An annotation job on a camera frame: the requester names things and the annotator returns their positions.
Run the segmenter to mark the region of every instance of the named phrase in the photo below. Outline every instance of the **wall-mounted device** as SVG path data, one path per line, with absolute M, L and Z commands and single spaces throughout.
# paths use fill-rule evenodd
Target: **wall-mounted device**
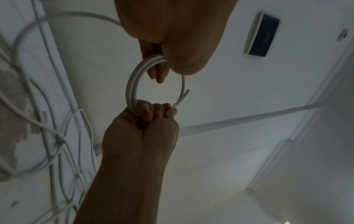
M 259 13 L 251 27 L 245 46 L 245 55 L 265 57 L 277 32 L 280 20 Z

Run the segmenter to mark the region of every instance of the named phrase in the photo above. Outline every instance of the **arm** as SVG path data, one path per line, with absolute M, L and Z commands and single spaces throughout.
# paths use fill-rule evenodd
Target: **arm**
M 137 118 L 124 110 L 105 132 L 101 167 L 74 224 L 154 224 L 168 159 L 179 127 L 169 104 L 139 101 Z
M 143 58 L 163 53 L 165 66 L 148 71 L 162 83 L 168 67 L 191 75 L 209 61 L 237 0 L 115 0 L 119 19 L 138 38 Z

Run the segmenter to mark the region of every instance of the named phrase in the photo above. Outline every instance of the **fingernail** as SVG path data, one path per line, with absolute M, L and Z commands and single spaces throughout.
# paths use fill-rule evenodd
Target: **fingernail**
M 144 111 L 150 112 L 150 107 L 147 104 L 144 104 Z
M 172 108 L 174 115 L 177 115 L 178 110 L 176 108 Z
M 156 112 L 156 118 L 162 118 L 162 111 L 161 110 Z

